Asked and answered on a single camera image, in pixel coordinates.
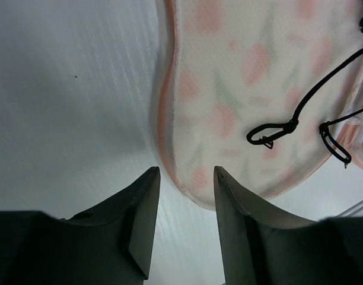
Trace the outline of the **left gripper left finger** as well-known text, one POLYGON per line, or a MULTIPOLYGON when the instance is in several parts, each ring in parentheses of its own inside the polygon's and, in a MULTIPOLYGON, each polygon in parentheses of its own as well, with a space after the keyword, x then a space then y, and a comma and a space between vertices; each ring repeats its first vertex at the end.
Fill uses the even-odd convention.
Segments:
POLYGON ((70 219, 0 211, 0 284, 143 284, 149 277, 161 174, 70 219))

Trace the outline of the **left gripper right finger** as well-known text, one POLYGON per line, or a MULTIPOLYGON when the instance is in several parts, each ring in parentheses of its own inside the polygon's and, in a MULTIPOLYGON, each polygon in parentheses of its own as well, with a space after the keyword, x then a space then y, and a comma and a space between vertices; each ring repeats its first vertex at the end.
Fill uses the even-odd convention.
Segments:
POLYGON ((221 166, 214 195, 227 284, 363 284, 363 217, 296 216, 221 166))

